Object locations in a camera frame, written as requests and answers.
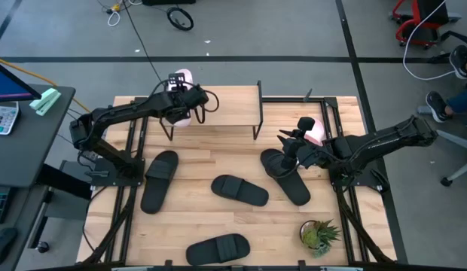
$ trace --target pink object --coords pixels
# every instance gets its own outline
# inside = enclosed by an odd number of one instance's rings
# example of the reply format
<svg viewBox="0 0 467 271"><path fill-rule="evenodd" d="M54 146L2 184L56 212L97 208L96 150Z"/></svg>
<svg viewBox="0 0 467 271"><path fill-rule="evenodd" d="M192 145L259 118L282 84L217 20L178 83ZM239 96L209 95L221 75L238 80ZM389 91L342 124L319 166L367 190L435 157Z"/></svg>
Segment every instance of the pink object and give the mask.
<svg viewBox="0 0 467 271"><path fill-rule="evenodd" d="M190 84L194 83L194 78L192 77L191 72L189 70L181 69L181 70L176 71L175 73L183 73L185 75L185 81L187 81ZM192 87L189 84L185 84L185 85L186 85L188 90L191 89L191 87ZM172 87L174 87L174 86L171 85L170 83L168 83L168 91L172 91ZM177 121L173 125L177 126L177 127L186 127L186 126L190 125L190 122L191 122L191 112L188 112L188 118Z"/></svg>
<svg viewBox="0 0 467 271"><path fill-rule="evenodd" d="M318 146L322 146L322 140L325 139L324 125L321 121L317 119L314 120L316 121L314 127L310 131L306 132L304 139Z"/></svg>

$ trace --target black desk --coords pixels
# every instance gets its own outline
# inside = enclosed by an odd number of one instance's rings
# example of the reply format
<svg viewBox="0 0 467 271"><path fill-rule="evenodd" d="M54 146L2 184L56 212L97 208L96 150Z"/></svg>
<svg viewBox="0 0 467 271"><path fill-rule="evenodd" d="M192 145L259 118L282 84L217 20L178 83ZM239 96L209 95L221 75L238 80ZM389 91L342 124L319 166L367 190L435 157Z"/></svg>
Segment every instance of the black desk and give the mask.
<svg viewBox="0 0 467 271"><path fill-rule="evenodd" d="M51 86L32 84L31 87L43 93ZM0 154L8 153L0 159L0 178L23 178L25 181L37 182L45 167L44 160L75 94L75 89L71 87L54 88L62 95L45 116L38 116L29 107L31 101L20 102L22 114L14 125L13 132L10 135L0 135ZM8 257L0 265L0 270L15 269L48 189L47 185L34 184L31 187L18 188L14 194L5 221L0 224L0 230L16 227L18 237Z"/></svg>

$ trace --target black slide sandal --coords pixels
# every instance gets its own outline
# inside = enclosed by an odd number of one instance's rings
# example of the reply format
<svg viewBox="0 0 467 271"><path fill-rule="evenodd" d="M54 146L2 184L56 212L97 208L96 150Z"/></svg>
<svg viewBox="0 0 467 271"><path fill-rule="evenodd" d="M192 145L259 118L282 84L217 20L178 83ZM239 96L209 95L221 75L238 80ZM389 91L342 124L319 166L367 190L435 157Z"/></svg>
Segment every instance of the black slide sandal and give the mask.
<svg viewBox="0 0 467 271"><path fill-rule="evenodd" d="M227 234L193 244L187 248L187 262L198 266L224 263L243 258L250 253L249 241L240 234Z"/></svg>
<svg viewBox="0 0 467 271"><path fill-rule="evenodd" d="M276 149L262 151L261 162L265 172L270 176L282 175L290 169L281 167L283 153ZM304 181L297 171L282 178L273 178L280 185L287 197L297 206L302 206L310 201L310 193Z"/></svg>
<svg viewBox="0 0 467 271"><path fill-rule="evenodd" d="M218 196L254 206L265 206L269 200L269 193L264 188L232 175L218 176L213 180L211 188Z"/></svg>
<svg viewBox="0 0 467 271"><path fill-rule="evenodd" d="M155 214L160 211L178 166L179 156L175 151L164 151L155 157L145 173L145 191L143 191L140 206L142 211L147 214Z"/></svg>

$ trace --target potted plant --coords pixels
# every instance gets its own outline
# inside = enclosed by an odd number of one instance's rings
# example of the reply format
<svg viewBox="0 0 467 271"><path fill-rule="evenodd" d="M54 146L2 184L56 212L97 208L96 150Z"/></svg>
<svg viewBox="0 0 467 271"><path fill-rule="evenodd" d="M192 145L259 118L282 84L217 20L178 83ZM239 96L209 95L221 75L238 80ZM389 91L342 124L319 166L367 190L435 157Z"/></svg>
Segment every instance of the potted plant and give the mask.
<svg viewBox="0 0 467 271"><path fill-rule="evenodd" d="M315 258L321 257L331 250L332 242L339 241L339 230L329 226L330 221L306 221L302 224L300 235L302 243Z"/></svg>

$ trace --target plant pot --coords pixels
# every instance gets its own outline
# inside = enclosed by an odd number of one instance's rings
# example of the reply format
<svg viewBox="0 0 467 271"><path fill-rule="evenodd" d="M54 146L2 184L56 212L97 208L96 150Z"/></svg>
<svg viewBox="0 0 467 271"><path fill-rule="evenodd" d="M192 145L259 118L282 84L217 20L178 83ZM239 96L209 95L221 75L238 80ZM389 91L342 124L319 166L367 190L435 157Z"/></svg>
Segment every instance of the plant pot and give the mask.
<svg viewBox="0 0 467 271"><path fill-rule="evenodd" d="M301 228L299 229L299 238L301 239L301 242L304 245L304 247L307 250L309 250L309 252L312 254L312 256L314 258L318 258L318 257L323 256L327 252L329 252L331 250L331 247L329 245L326 245L326 244L320 242L315 248L312 248L312 247L308 246L307 244L305 244L304 241L302 240L302 235L304 234L304 232L307 229L310 229L310 228L314 227L315 223L318 223L318 221L306 221L306 222L304 222L302 224Z"/></svg>

